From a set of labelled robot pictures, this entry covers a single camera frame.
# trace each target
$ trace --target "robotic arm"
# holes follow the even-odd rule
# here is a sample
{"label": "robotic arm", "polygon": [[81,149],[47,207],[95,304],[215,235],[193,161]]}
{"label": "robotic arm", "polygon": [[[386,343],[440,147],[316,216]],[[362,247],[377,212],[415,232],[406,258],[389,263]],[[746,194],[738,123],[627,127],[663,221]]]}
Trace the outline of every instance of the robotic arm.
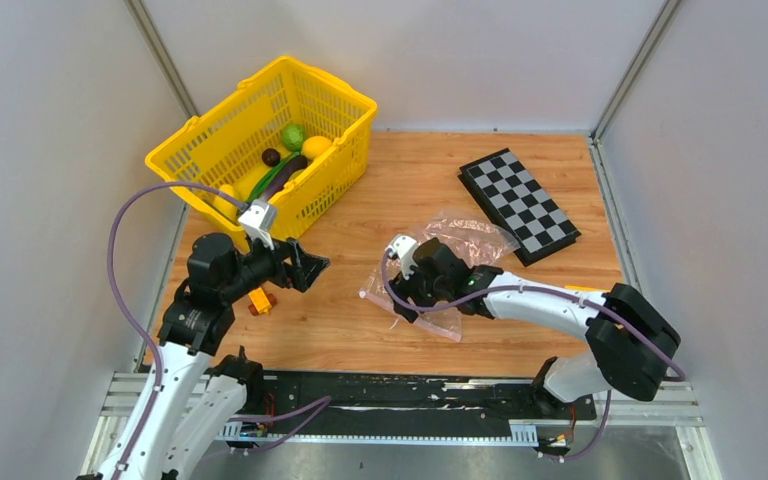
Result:
{"label": "robotic arm", "polygon": [[[582,292],[530,282],[488,265],[470,268],[436,238],[420,244],[400,235],[387,251],[401,264],[387,288],[396,313],[409,322],[419,312],[457,306],[466,315],[523,320],[587,342],[589,352],[552,357],[534,379],[533,400],[546,414],[610,388],[651,401],[681,343],[669,323],[628,285]],[[435,307],[439,301],[452,303]]]}
{"label": "robotic arm", "polygon": [[269,229],[275,213],[260,201],[243,212],[239,222],[248,236],[248,254],[221,233],[195,241],[187,259],[189,276],[163,315],[160,384],[153,381],[155,363],[119,442],[95,475],[79,480],[190,478],[228,418],[260,403],[263,366],[248,360],[241,348],[214,369],[200,403],[184,417],[198,379],[234,323],[234,302],[267,281],[304,292],[330,263],[307,254],[294,239],[273,239]]}

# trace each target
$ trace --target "folding chess board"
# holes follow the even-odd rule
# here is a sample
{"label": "folding chess board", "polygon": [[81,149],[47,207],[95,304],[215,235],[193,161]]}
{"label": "folding chess board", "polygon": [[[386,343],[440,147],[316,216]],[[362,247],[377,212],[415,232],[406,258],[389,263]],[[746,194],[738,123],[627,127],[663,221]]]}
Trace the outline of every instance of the folding chess board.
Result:
{"label": "folding chess board", "polygon": [[458,175],[490,218],[510,232],[526,266],[575,243],[581,232],[507,148],[461,167]]}

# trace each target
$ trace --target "dark round fruit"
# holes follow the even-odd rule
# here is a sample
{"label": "dark round fruit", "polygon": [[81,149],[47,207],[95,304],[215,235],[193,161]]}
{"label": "dark round fruit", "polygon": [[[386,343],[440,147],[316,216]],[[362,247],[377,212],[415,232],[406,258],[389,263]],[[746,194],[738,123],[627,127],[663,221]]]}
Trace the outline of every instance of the dark round fruit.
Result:
{"label": "dark round fruit", "polygon": [[267,167],[274,167],[281,163],[281,154],[274,148],[267,148],[260,154],[260,159],[263,160]]}

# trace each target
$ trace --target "gray floor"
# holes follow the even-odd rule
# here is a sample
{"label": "gray floor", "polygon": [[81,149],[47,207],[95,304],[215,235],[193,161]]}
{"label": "gray floor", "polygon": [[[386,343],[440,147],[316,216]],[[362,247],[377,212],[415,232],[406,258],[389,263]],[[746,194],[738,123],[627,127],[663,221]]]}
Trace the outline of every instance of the gray floor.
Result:
{"label": "gray floor", "polygon": [[[583,446],[593,429],[579,427]],[[224,449],[215,444],[210,452]],[[335,445],[287,443],[243,457],[206,459],[193,474],[199,480],[486,480],[587,478],[611,480],[689,479],[675,429],[614,427],[590,455],[563,465],[516,447]]]}

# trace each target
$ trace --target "wood surface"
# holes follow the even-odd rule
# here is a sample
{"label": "wood surface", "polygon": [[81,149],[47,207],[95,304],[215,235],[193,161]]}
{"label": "wood surface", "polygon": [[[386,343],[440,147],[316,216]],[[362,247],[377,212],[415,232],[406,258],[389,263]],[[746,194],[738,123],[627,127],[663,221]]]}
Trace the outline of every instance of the wood surface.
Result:
{"label": "wood surface", "polygon": [[[305,294],[268,284],[279,302],[270,315],[253,317],[248,298],[239,301],[217,359],[244,345],[265,368],[533,376],[546,358],[581,352],[584,344],[571,337],[513,320],[465,316],[460,343],[404,321],[391,329],[391,314],[358,297],[396,233],[425,225],[445,207],[485,218],[458,181],[458,167],[505,147],[582,235],[528,268],[513,255],[502,268],[561,286],[609,289],[621,281],[584,137],[375,132],[364,176],[301,238],[305,250],[331,258],[331,267]],[[186,276],[193,242],[210,231],[197,212],[190,215],[161,310]]]}

